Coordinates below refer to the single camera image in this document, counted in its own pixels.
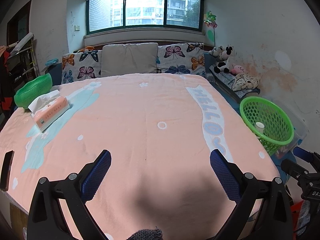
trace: pillow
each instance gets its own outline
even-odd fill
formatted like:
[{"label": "pillow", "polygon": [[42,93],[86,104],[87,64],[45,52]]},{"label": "pillow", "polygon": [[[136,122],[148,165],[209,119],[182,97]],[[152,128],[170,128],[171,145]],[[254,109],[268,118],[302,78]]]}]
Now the pillow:
[{"label": "pillow", "polygon": [[205,76],[204,44],[179,43],[159,46],[157,73]]},{"label": "pillow", "polygon": [[101,58],[101,50],[63,55],[61,84],[100,77]]},{"label": "pillow", "polygon": [[158,43],[103,46],[101,76],[156,73],[157,52]]}]

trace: pink bedspread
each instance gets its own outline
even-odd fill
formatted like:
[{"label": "pink bedspread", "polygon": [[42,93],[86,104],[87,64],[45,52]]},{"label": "pink bedspread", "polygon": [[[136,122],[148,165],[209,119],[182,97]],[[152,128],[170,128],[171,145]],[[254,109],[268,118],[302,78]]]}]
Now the pink bedspread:
[{"label": "pink bedspread", "polygon": [[0,133],[0,160],[15,151],[8,193],[26,211],[39,178],[64,179],[107,149],[111,167],[86,205],[110,240],[156,227],[166,240],[207,239],[235,206],[210,166],[213,149],[258,179],[279,175],[256,136],[200,76],[129,74],[54,89],[71,108],[44,133],[22,108]]}]

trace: tree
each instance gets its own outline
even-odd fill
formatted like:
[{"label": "tree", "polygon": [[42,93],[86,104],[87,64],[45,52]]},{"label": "tree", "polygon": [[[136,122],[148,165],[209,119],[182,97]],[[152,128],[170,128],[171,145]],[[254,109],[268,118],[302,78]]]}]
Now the tree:
[{"label": "tree", "polygon": [[186,11],[186,15],[183,17],[183,25],[193,28],[199,27],[200,17],[200,0],[196,1],[191,9]]}]

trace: stuffed toy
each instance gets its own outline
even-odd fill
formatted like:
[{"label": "stuffed toy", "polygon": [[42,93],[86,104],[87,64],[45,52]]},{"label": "stuffed toy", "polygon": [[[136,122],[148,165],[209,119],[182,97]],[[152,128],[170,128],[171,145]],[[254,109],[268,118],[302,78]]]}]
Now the stuffed toy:
[{"label": "stuffed toy", "polygon": [[236,64],[232,64],[232,68],[230,69],[230,73],[233,75],[238,75],[241,73],[244,73],[244,67],[240,66],[240,65],[236,65]]},{"label": "stuffed toy", "polygon": [[213,68],[215,73],[220,73],[223,71],[224,73],[229,73],[230,68],[232,68],[232,64],[230,63],[230,59],[234,59],[233,57],[229,57],[225,62],[217,62],[216,66]]},{"label": "stuffed toy", "polygon": [[226,61],[229,57],[234,57],[236,55],[236,51],[232,46],[227,46],[226,50],[222,52],[219,56],[220,61]]},{"label": "stuffed toy", "polygon": [[89,50],[94,50],[94,47],[92,47],[92,46],[87,46],[87,47],[85,47],[84,49],[78,50],[77,53],[79,53],[79,52],[88,52]]},{"label": "stuffed toy", "polygon": [[224,52],[224,47],[220,46],[220,47],[214,47],[213,50],[210,50],[208,53],[211,56],[217,57],[217,56],[220,56],[222,52]]}]

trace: metal screw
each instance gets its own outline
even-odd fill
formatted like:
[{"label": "metal screw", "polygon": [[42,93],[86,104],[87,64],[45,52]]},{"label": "metal screw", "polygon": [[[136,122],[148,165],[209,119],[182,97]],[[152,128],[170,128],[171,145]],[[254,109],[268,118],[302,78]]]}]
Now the metal screw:
[{"label": "metal screw", "polygon": [[74,180],[76,177],[77,177],[77,174],[71,173],[68,178],[69,178],[70,180]]},{"label": "metal screw", "polygon": [[275,182],[278,183],[278,184],[281,184],[281,183],[282,183],[282,180],[277,177],[277,178],[275,178]]},{"label": "metal screw", "polygon": [[247,172],[244,176],[245,176],[247,179],[253,179],[253,175],[252,175],[250,172]]},{"label": "metal screw", "polygon": [[40,184],[44,184],[46,180],[47,179],[45,177],[42,177],[41,179],[39,179],[39,183]]}]

